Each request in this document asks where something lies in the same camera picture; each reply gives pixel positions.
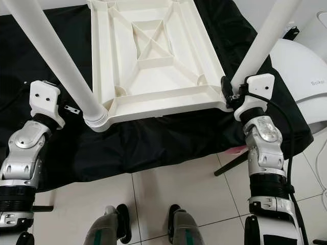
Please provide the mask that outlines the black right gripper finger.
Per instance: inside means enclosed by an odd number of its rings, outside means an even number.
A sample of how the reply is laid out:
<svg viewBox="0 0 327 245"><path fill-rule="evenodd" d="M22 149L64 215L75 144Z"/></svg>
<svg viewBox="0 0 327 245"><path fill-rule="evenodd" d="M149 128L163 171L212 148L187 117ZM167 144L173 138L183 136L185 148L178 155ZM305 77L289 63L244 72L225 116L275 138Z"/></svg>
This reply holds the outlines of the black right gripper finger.
<svg viewBox="0 0 327 245"><path fill-rule="evenodd" d="M223 76L220 80L220 89L222 91L222 95L226 101L233 101L233 89L231 85L231 79L229 76Z"/></svg>

